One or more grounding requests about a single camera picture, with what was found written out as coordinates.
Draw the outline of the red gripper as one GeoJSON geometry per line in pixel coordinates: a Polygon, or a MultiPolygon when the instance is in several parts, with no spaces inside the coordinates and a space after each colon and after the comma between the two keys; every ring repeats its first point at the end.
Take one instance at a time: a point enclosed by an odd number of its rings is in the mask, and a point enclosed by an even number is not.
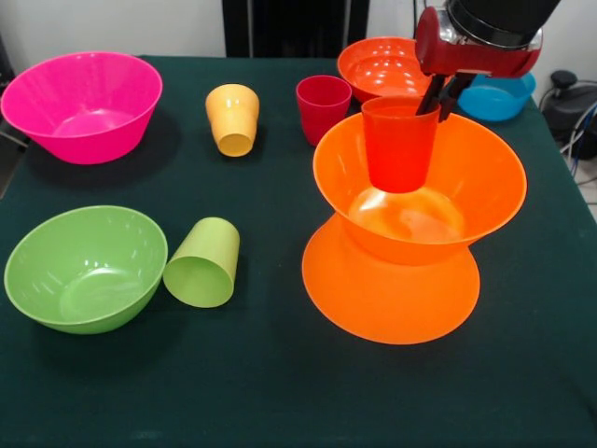
{"type": "Polygon", "coordinates": [[[496,47],[459,31],[445,7],[426,8],[416,29],[415,53],[421,70],[433,76],[416,114],[431,113],[439,104],[438,121],[443,122],[464,90],[470,87],[475,74],[521,77],[535,65],[542,44],[543,31],[538,30],[521,48],[496,47]],[[453,80],[442,93],[446,78],[453,75],[453,80]]]}

